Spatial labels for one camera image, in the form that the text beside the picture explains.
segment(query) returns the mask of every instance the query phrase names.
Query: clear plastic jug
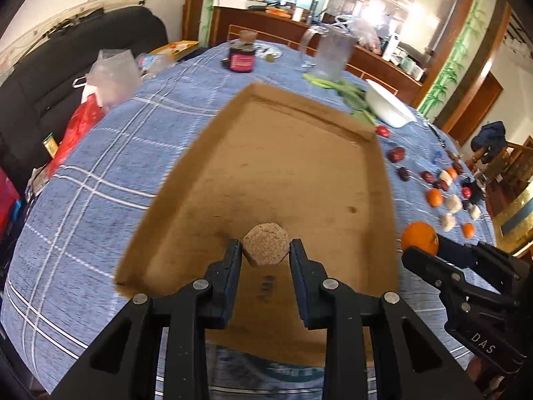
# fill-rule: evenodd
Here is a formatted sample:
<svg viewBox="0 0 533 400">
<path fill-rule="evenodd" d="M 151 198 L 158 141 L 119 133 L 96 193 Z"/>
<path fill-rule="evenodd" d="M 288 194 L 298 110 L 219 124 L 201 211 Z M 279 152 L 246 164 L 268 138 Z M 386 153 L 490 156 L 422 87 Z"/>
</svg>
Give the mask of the clear plastic jug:
<svg viewBox="0 0 533 400">
<path fill-rule="evenodd" d="M 320 34 L 322 37 L 314 55 L 314 63 L 312 63 L 305 58 L 305 50 L 315 34 Z M 341 25 L 315 25 L 303 34 L 298 48 L 302 68 L 312 68 L 309 74 L 313 77 L 337 81 L 342 78 L 342 72 L 357 42 L 358 38 Z"/>
</svg>

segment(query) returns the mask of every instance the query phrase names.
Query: red tomato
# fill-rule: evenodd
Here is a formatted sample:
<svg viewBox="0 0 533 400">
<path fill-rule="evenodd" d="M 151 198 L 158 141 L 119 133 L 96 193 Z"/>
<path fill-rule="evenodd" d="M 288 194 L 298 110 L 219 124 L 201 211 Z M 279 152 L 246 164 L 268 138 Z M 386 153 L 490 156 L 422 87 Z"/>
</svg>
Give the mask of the red tomato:
<svg viewBox="0 0 533 400">
<path fill-rule="evenodd" d="M 376 128 L 376 134 L 384 138 L 390 138 L 391 133 L 385 126 L 378 126 Z"/>
<path fill-rule="evenodd" d="M 463 197 L 466 199 L 470 198 L 470 196 L 472 195 L 472 191 L 469 187 L 463 187 L 461 192 L 463 193 Z"/>
</svg>

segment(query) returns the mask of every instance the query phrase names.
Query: small orange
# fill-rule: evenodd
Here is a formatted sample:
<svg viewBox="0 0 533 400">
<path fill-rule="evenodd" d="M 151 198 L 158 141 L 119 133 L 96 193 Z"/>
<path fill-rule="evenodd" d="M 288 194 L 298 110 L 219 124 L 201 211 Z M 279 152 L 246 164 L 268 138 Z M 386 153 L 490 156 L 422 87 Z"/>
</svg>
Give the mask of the small orange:
<svg viewBox="0 0 533 400">
<path fill-rule="evenodd" d="M 461 228 L 463 229 L 463 235 L 465 238 L 472 239 L 474 237 L 475 227 L 470 222 L 463 224 Z"/>
<path fill-rule="evenodd" d="M 455 168 L 446 168 L 446 173 L 448 173 L 453 180 L 457 179 L 457 172 L 455 171 Z"/>
<path fill-rule="evenodd" d="M 437 188 L 433 188 L 426 192 L 426 200 L 431 207 L 438 207 L 442 204 L 443 197 Z"/>
<path fill-rule="evenodd" d="M 401 249 L 405 251 L 410 246 L 417 246 L 426 253 L 436 255 L 439 251 L 439 237 L 433 227 L 425 222 L 410 224 L 401 235 Z"/>
</svg>

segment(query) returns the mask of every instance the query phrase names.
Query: cardboard box lid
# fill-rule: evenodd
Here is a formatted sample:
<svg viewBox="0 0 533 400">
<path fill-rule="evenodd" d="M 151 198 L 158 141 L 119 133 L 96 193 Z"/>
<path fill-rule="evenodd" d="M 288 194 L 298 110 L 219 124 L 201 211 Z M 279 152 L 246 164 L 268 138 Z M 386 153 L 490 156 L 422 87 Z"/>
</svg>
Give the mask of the cardboard box lid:
<svg viewBox="0 0 533 400">
<path fill-rule="evenodd" d="M 302 239 L 310 259 L 355 291 L 398 289 L 393 203 L 374 129 L 262 84 L 236 95 L 174 167 L 119 264 L 117 289 L 173 293 L 222 259 L 230 238 L 265 222 Z M 261 268 L 243 258 L 234 315 L 206 337 L 278 362 L 324 362 L 326 332 L 299 319 L 287 258 Z"/>
</svg>

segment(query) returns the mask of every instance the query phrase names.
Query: blue plaid tablecloth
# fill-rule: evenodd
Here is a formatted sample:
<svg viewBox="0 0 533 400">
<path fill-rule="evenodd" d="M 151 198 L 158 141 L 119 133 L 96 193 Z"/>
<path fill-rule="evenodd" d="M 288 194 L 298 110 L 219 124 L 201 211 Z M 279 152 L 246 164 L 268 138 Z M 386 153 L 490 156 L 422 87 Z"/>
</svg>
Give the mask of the blue plaid tablecloth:
<svg viewBox="0 0 533 400">
<path fill-rule="evenodd" d="M 41 194 L 17 243 L 0 320 L 45 389 L 54 389 L 125 304 L 115 292 L 113 274 L 128 241 L 176 161 L 231 97 L 260 81 L 350 112 L 336 92 L 302 78 L 295 50 L 277 46 L 283 55 L 274 63 L 258 60 L 252 73 L 223 69 L 220 60 L 228 52 L 228 44 L 223 44 L 146 82 L 79 143 Z M 366 88 L 366 82 L 347 72 L 345 78 Z M 413 173 L 437 173 L 450 161 L 443 155 L 434 163 L 440 144 L 427 122 L 415 114 L 416 122 L 391 128 L 391 139 L 380 142 L 384 152 L 403 146 L 407 155 L 402 166 Z M 418 179 L 403 182 L 396 167 L 385 159 L 384 163 L 398 235 L 414 221 L 428 222 L 442 232 L 438 217 L 444 207 L 430 208 Z M 457 184 L 450 188 L 450 193 L 459 191 Z M 456 217 L 458 225 L 445 235 L 464 243 L 459 224 L 470 218 L 465 211 Z M 475 228 L 476 236 L 469 242 L 495 242 L 484 206 Z M 471 354 L 444 332 L 446 313 L 436 289 L 401 263 L 399 269 L 400 295 L 465 366 Z M 472 272 L 466 276 L 471 283 L 485 285 Z M 212 398 L 321 397 L 321 368 L 268 362 L 213 344 L 207 347 L 207 362 Z M 163 364 L 160 360 L 156 395 L 163 390 Z M 375 396 L 373 369 L 368 390 Z"/>
</svg>

